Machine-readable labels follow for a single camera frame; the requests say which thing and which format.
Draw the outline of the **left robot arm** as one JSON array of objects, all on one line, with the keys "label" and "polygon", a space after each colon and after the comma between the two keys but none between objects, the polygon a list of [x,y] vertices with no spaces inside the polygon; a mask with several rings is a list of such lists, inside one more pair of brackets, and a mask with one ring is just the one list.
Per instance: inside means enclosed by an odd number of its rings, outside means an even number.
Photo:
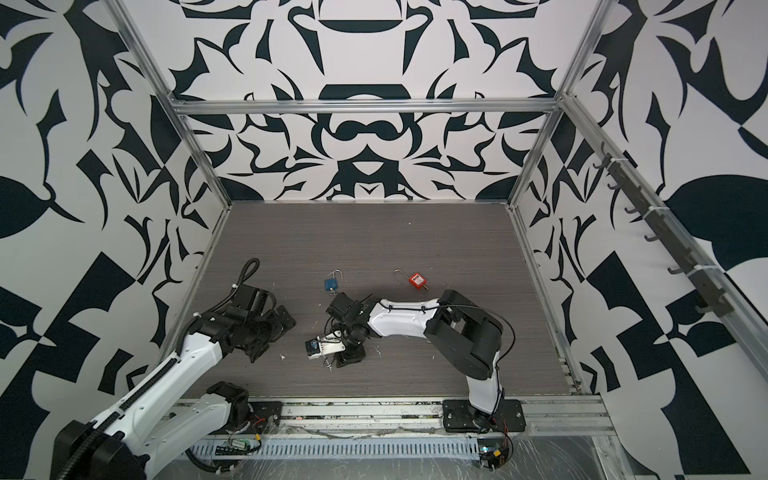
[{"label": "left robot arm", "polygon": [[243,265],[228,295],[190,318],[170,355],[115,404],[87,423],[70,422],[55,438],[53,479],[152,479],[203,437],[249,427],[246,389],[220,381],[168,418],[181,396],[227,355],[255,362],[296,321],[275,295],[249,285],[260,267]]}]

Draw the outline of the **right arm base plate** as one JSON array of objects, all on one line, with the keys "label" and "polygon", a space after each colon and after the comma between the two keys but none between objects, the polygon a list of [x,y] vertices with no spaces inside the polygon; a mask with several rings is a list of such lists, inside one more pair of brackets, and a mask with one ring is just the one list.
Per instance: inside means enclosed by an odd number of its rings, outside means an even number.
[{"label": "right arm base plate", "polygon": [[449,433],[520,433],[527,426],[522,404],[507,399],[500,402],[493,414],[472,407],[468,400],[444,400],[442,422]]}]

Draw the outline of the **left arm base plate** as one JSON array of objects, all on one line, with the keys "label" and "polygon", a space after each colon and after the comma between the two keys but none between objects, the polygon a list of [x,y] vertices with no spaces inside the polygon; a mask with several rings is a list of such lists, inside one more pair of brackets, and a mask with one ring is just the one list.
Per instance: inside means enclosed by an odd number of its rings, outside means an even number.
[{"label": "left arm base plate", "polygon": [[250,401],[246,417],[246,431],[265,433],[277,429],[281,423],[283,403],[281,401]]}]

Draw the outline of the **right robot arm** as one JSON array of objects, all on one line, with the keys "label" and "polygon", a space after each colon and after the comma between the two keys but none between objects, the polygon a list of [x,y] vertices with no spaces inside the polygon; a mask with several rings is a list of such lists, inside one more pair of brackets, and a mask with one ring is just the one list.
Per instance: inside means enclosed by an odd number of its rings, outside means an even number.
[{"label": "right robot arm", "polygon": [[328,331],[305,343],[310,358],[333,358],[336,366],[365,358],[364,342],[392,336],[427,340],[468,385],[468,413],[488,429],[504,399],[498,363],[504,327],[491,312],[455,290],[424,302],[394,302],[377,296],[353,300],[344,293],[327,308]]}]

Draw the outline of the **blue padlock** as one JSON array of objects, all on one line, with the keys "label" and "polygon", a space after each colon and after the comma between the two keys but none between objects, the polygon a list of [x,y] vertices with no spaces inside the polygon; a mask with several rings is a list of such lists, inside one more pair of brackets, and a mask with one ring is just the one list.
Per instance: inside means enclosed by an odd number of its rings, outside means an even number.
[{"label": "blue padlock", "polygon": [[324,289],[331,295],[336,295],[339,291],[339,282],[343,279],[343,272],[340,269],[331,271],[324,280]]}]

